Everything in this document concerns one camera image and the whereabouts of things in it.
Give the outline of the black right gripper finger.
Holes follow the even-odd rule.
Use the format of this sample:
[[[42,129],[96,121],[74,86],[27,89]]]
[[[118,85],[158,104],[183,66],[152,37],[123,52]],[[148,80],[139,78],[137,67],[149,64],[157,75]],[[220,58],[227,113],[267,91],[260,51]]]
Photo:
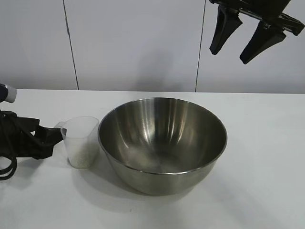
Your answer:
[[[248,64],[257,55],[282,42],[285,38],[286,35],[281,28],[260,22],[249,43],[242,51],[240,60],[243,64]]]
[[[215,32],[210,45],[210,51],[213,55],[216,55],[221,50],[228,38],[243,24],[238,14],[239,11],[233,8],[228,8],[224,5],[218,6]]]

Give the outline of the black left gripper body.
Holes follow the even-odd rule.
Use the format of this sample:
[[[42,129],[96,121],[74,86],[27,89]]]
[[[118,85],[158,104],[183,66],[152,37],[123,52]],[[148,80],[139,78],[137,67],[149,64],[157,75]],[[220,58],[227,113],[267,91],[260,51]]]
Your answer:
[[[31,157],[39,159],[37,140],[32,134],[40,120],[20,117],[12,111],[0,112],[0,155],[8,159],[14,157]]]

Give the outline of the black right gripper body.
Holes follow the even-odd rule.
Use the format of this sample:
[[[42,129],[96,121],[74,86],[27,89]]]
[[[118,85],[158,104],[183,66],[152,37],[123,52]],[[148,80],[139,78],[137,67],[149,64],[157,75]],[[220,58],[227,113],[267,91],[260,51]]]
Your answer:
[[[290,0],[212,0],[210,2],[259,19],[295,36],[305,28],[301,21],[283,13]]]

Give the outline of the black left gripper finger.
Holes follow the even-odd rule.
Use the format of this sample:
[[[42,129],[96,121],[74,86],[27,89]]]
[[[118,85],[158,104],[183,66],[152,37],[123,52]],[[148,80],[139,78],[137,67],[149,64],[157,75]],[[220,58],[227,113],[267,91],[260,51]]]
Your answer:
[[[60,128],[49,128],[40,125],[38,125],[35,130],[35,137],[39,139],[62,139]]]
[[[46,159],[52,156],[53,148],[62,141],[62,137],[50,143],[35,143],[31,147],[31,157],[34,159]]]

